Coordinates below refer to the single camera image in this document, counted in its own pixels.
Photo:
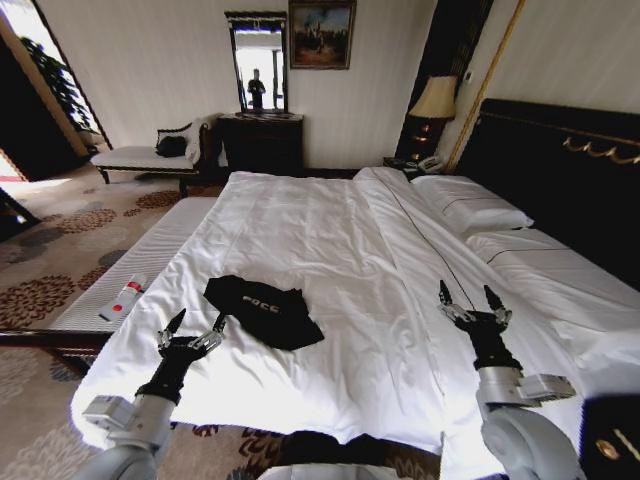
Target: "chaise lounge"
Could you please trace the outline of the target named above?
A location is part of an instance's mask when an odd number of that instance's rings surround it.
[[[187,196],[187,185],[194,179],[211,178],[218,168],[222,139],[217,123],[220,114],[195,119],[175,130],[158,130],[154,147],[128,146],[99,153],[91,159],[105,183],[109,184],[109,170],[152,172],[175,176],[179,179],[180,194]],[[183,137],[184,155],[164,157],[156,153],[166,137]]]

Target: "framed painting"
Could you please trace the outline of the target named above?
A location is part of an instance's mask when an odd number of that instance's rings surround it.
[[[349,68],[355,0],[291,0],[291,68]]]

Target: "floral rug pattern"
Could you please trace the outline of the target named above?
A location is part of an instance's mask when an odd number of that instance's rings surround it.
[[[0,243],[0,328],[46,328],[180,200],[177,180],[111,176],[105,185],[85,165],[51,181],[3,184],[42,223]],[[194,187],[190,194],[219,192]],[[95,455],[69,418],[78,382],[42,351],[0,348],[0,480],[67,479]],[[435,455],[374,439],[354,442],[178,424],[158,478],[249,480],[273,465],[327,459],[391,466],[416,480],[438,477]]]

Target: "wall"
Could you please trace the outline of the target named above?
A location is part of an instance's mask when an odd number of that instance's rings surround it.
[[[472,60],[474,81],[461,89],[438,148],[445,159],[516,3],[494,3]],[[637,0],[527,0],[485,97],[640,113],[639,24]]]
[[[239,110],[225,10],[287,0],[39,0],[114,147]],[[291,70],[306,163],[357,168],[392,155],[435,0],[360,0],[349,70]]]

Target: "black headboard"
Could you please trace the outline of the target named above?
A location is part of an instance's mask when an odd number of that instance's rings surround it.
[[[456,174],[640,290],[640,115],[487,99]]]

